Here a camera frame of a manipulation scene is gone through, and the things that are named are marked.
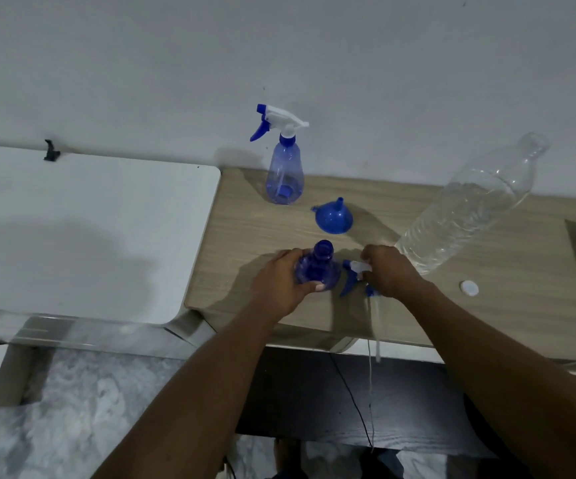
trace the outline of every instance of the white tabletop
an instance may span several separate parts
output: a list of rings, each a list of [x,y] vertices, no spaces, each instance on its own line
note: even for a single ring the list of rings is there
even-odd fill
[[[180,310],[215,167],[0,147],[0,309],[165,324]]]

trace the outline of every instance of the person's left hand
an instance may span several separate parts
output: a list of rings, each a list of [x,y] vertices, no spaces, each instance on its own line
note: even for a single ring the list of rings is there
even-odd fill
[[[260,306],[262,312],[279,321],[293,312],[308,294],[324,290],[321,282],[295,282],[295,266],[308,252],[309,250],[294,248],[281,250],[272,257],[252,281],[251,304]]]

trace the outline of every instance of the translucent blue bottle body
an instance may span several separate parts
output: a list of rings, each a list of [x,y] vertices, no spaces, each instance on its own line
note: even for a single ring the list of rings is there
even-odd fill
[[[294,137],[279,137],[268,170],[266,192],[270,200],[279,205],[290,205],[303,193],[301,151]]]
[[[322,282],[325,290],[332,289],[341,277],[341,263],[334,260],[334,249],[328,240],[318,241],[312,252],[297,263],[294,275],[301,284],[311,280]]]

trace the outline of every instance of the blue funnel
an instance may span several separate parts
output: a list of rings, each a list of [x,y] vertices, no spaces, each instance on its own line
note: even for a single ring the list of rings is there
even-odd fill
[[[328,202],[319,207],[312,207],[315,212],[316,225],[329,234],[344,234],[352,226],[354,218],[341,197],[335,202]]]

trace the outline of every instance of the person's right arm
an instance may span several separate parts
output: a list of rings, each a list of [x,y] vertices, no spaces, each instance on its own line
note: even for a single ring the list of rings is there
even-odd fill
[[[531,474],[576,477],[576,377],[453,303],[394,247],[368,245],[361,257],[373,268],[366,280],[414,315]]]

